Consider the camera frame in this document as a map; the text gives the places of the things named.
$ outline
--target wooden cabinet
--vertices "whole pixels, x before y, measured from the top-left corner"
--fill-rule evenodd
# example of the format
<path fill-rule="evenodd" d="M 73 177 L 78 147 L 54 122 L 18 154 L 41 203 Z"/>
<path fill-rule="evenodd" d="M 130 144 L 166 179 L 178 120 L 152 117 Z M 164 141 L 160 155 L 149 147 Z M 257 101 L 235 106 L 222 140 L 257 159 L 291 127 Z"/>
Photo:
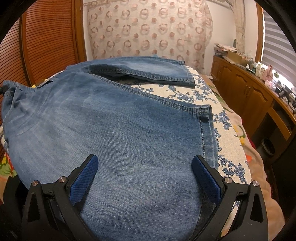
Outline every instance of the wooden cabinet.
<path fill-rule="evenodd" d="M 242 117 L 246 132 L 252 136 L 259 127 L 273 97 L 244 70 L 224 59 L 214 57 L 214 84 L 227 105 Z"/>
<path fill-rule="evenodd" d="M 247 92 L 252 86 L 252 81 L 242 72 L 234 69 L 229 78 L 227 90 L 227 104 L 239 116 L 243 115 L 244 105 L 246 103 Z"/>
<path fill-rule="evenodd" d="M 232 78 L 232 70 L 233 68 L 231 68 L 230 65 L 222 64 L 220 66 L 218 79 L 215 82 L 218 85 L 218 87 L 216 87 L 217 90 L 218 88 L 221 90 L 221 97 L 224 99 L 226 103 L 229 102 L 229 98 L 231 98 L 230 96 L 228 96 L 227 93 L 230 88 L 229 79 Z"/>
<path fill-rule="evenodd" d="M 241 117 L 244 120 L 246 132 L 252 136 L 271 106 L 273 97 L 256 83 L 252 84 L 246 96 Z"/>
<path fill-rule="evenodd" d="M 211 70 L 211 76 L 214 78 L 214 80 L 217 80 L 219 70 L 220 70 L 220 61 L 214 58 L 213 64 L 212 64 L 212 70 Z"/>

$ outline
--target wooden wardrobe door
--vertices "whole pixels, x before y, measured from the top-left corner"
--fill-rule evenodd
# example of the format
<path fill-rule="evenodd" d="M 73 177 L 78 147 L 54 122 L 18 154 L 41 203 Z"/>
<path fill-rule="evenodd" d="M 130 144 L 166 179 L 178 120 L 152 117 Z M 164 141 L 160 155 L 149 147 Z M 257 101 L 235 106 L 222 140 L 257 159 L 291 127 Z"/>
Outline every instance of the wooden wardrobe door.
<path fill-rule="evenodd" d="M 22 41 L 31 84 L 79 63 L 75 0 L 37 0 L 24 13 Z"/>
<path fill-rule="evenodd" d="M 23 65 L 22 51 L 20 46 L 20 19 L 18 19 L 0 44 L 0 86 L 4 80 L 13 80 L 28 86 L 29 81 Z M 0 112 L 3 96 L 0 95 Z M 0 144 L 0 161 L 5 150 Z"/>

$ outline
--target denim fabric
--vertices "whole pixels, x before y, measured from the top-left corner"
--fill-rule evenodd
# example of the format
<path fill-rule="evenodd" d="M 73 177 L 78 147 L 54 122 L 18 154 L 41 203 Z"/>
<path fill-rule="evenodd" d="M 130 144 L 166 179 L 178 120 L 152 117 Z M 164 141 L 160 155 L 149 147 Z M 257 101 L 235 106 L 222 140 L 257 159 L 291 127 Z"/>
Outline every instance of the denim fabric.
<path fill-rule="evenodd" d="M 129 75 L 154 83 L 195 86 L 194 78 L 184 61 L 156 56 L 96 59 L 68 66 L 67 70 L 103 75 L 110 80 Z"/>
<path fill-rule="evenodd" d="M 89 154 L 98 157 L 81 216 L 99 240 L 188 240 L 206 222 L 213 206 L 191 162 L 201 154 L 217 164 L 209 105 L 72 70 L 39 88 L 3 85 L 6 148 L 26 187 L 68 176 Z"/>

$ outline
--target bedspread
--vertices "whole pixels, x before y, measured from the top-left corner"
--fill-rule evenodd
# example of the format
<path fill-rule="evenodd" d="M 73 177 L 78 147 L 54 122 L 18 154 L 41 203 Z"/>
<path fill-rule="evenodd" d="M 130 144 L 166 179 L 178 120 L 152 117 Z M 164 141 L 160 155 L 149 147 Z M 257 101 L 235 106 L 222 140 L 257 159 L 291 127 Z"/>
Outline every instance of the bedspread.
<path fill-rule="evenodd" d="M 269 235 L 274 237 L 283 226 L 284 218 L 278 204 L 270 197 L 270 186 L 265 181 L 266 174 L 263 170 L 261 157 L 255 149 L 252 149 L 246 138 L 240 117 L 228 108 L 212 82 L 204 76 L 202 78 L 195 70 L 191 68 L 189 70 L 195 78 L 196 86 L 194 88 L 139 82 L 132 78 L 122 80 L 121 83 L 161 97 L 193 104 L 210 104 L 212 106 L 214 130 L 218 146 L 218 171 L 222 176 L 231 177 L 237 183 L 249 184 L 251 179 L 256 179 L 260 182 L 267 207 Z M 10 158 L 5 154 L 0 162 L 0 200 L 3 200 L 3 190 L 8 177 L 15 175 L 16 172 Z M 233 211 L 224 230 L 230 227 L 238 205 L 238 202 L 234 203 Z"/>

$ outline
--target striped blind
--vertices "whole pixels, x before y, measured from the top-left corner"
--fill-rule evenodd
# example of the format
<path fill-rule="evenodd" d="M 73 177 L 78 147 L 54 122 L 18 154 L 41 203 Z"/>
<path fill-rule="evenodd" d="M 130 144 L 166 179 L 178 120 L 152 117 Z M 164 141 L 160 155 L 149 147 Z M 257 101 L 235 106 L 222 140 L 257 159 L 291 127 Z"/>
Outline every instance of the striped blind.
<path fill-rule="evenodd" d="M 296 53 L 272 17 L 263 10 L 265 38 L 262 63 L 273 68 L 296 86 Z"/>

